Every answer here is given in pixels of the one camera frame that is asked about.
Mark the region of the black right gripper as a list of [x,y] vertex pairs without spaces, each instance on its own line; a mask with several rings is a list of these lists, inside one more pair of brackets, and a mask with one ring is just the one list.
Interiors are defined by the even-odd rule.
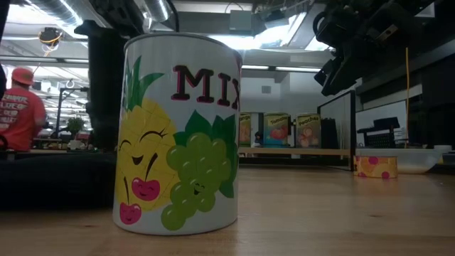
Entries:
[[359,75],[359,62],[355,55],[346,54],[329,60],[321,70],[326,76],[321,93],[336,95],[355,83]]

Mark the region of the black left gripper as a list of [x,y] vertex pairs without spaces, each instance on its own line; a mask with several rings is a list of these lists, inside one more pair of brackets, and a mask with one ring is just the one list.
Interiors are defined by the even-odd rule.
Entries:
[[113,151],[119,130],[122,90],[122,38],[117,35],[89,37],[89,102],[87,113],[95,146]]

